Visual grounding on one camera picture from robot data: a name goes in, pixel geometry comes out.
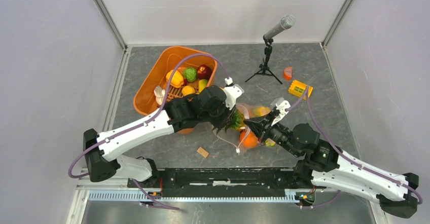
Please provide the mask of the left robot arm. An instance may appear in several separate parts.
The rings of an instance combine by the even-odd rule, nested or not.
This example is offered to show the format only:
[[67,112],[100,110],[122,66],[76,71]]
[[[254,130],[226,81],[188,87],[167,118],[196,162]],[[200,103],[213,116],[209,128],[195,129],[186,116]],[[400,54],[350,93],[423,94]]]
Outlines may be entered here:
[[153,161],[130,158],[124,153],[152,139],[192,129],[199,123],[208,122],[222,129],[242,94],[238,85],[209,86],[199,94],[172,99],[146,117],[115,130],[85,131],[83,149],[90,180],[101,182],[116,175],[154,187],[159,182],[159,173]]

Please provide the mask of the clear zip top bag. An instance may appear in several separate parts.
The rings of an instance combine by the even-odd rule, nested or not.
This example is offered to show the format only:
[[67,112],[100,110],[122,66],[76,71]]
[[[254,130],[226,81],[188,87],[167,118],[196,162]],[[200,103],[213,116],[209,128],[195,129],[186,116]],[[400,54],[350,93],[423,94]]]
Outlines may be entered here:
[[238,103],[230,124],[221,129],[213,127],[212,131],[219,139],[233,145],[238,155],[243,155],[251,148],[275,146],[275,142],[271,139],[260,142],[252,130],[244,124],[245,119],[265,116],[270,111],[271,109],[266,106]]

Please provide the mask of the yellow bell pepper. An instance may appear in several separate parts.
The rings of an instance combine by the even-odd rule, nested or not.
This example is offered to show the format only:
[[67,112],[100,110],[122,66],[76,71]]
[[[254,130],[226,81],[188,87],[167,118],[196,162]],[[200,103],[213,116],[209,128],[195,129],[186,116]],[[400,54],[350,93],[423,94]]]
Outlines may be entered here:
[[255,116],[257,117],[262,117],[265,116],[267,114],[269,114],[271,112],[271,109],[265,106],[259,106],[253,109],[253,113],[255,114]]

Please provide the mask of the orange plastic bin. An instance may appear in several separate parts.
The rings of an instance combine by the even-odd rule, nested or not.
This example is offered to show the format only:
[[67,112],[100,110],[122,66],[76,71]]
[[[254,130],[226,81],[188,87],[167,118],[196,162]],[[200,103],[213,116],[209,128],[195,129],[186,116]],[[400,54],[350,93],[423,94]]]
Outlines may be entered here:
[[[165,89],[167,87],[166,75],[168,72],[173,70],[182,59],[197,53],[201,53],[201,51],[182,46],[173,46],[165,49],[134,97],[133,105],[135,110],[147,116],[159,108],[154,89],[157,86]],[[214,83],[214,77],[218,68],[218,63],[212,58],[206,56],[190,58],[179,66],[178,71],[182,72],[188,67],[197,69],[201,65],[206,65],[212,70],[212,74],[208,79],[208,85],[210,86]]]

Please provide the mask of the orange spiky fruit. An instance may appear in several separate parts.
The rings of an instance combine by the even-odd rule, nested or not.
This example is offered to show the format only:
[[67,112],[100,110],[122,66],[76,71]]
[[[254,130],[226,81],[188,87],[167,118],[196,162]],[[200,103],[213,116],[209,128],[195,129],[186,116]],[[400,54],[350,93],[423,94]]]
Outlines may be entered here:
[[228,130],[235,130],[235,131],[241,131],[245,128],[244,123],[244,115],[243,113],[236,109],[231,115],[228,117],[227,121],[224,123],[224,125],[220,127],[213,127],[213,131],[216,134],[219,134],[220,131],[224,130],[224,132],[227,132]]

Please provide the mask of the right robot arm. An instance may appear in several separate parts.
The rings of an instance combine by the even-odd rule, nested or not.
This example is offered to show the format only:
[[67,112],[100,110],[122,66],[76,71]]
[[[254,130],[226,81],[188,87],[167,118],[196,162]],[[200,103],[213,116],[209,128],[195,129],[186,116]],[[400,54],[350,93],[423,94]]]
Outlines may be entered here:
[[274,120],[273,113],[269,113],[244,123],[258,139],[271,139],[293,156],[302,157],[294,168],[296,186],[313,185],[353,194],[400,218],[411,218],[416,213],[419,200],[412,194],[419,185],[416,174],[394,174],[371,166],[321,139],[308,123],[289,129]]

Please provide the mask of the yellow banana bunch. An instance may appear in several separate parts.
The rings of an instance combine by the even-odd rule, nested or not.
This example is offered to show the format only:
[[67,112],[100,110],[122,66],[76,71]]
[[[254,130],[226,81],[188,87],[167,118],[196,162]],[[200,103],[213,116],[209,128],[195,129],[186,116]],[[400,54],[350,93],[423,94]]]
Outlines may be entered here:
[[267,147],[273,147],[273,146],[275,146],[276,145],[276,142],[275,141],[273,141],[272,139],[267,139],[266,141],[265,141],[265,146],[267,146]]

